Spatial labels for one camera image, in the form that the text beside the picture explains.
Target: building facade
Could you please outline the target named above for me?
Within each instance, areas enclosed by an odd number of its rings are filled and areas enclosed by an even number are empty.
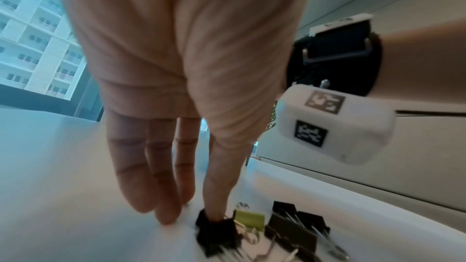
[[[85,66],[61,0],[0,0],[0,84],[70,100]]]

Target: table surface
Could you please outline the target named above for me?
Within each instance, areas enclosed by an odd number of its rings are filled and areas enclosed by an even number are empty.
[[[203,208],[205,166],[197,168],[197,191],[171,226],[140,215],[120,195],[108,163],[42,167],[41,173],[8,180],[0,195],[0,261],[205,261],[195,241]],[[27,181],[27,186],[18,182]],[[354,192],[254,159],[242,171],[229,200],[270,217],[274,200],[323,215],[333,238],[352,261],[461,261],[466,235],[432,220]],[[265,252],[243,242],[251,255]],[[318,248],[323,261],[334,261]],[[287,253],[276,246],[268,261]]]

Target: human hand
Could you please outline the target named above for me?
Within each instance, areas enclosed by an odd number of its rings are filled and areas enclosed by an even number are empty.
[[[100,85],[121,191],[174,222],[194,195],[200,118],[216,137],[206,213],[223,219],[265,130],[306,0],[65,0]],[[172,166],[171,148],[176,155]]]

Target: white tracking device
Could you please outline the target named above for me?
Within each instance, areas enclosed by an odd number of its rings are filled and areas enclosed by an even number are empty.
[[[276,106],[281,135],[346,164],[363,164],[388,144],[396,114],[380,101],[298,84]]]

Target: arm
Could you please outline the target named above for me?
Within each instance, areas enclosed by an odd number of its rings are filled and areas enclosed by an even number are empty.
[[[381,40],[383,59],[370,97],[466,103],[466,20]]]

